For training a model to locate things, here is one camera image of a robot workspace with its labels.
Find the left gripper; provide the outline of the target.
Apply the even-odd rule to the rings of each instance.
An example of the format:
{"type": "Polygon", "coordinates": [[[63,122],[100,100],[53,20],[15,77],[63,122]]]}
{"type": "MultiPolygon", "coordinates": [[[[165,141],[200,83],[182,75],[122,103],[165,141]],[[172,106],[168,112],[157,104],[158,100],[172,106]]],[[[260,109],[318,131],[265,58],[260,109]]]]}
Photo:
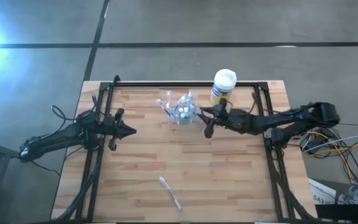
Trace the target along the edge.
{"type": "Polygon", "coordinates": [[[125,122],[121,121],[123,114],[124,109],[118,108],[116,114],[114,115],[114,134],[108,143],[108,148],[112,151],[115,151],[117,148],[116,141],[118,138],[122,139],[137,132],[136,129],[126,125],[125,122]]]}

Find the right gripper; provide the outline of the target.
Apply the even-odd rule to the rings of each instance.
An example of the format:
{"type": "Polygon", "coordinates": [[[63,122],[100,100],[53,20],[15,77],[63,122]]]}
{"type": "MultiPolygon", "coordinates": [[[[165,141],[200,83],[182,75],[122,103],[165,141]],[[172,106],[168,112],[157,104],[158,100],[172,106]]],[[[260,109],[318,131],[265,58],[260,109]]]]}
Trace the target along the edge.
{"type": "Polygon", "coordinates": [[[224,118],[227,118],[227,100],[221,98],[217,105],[212,107],[201,107],[200,110],[203,113],[208,113],[211,117],[204,115],[203,113],[198,113],[197,116],[206,124],[206,128],[204,130],[204,135],[206,138],[211,138],[214,133],[214,126],[216,124],[223,125],[224,118]]]}

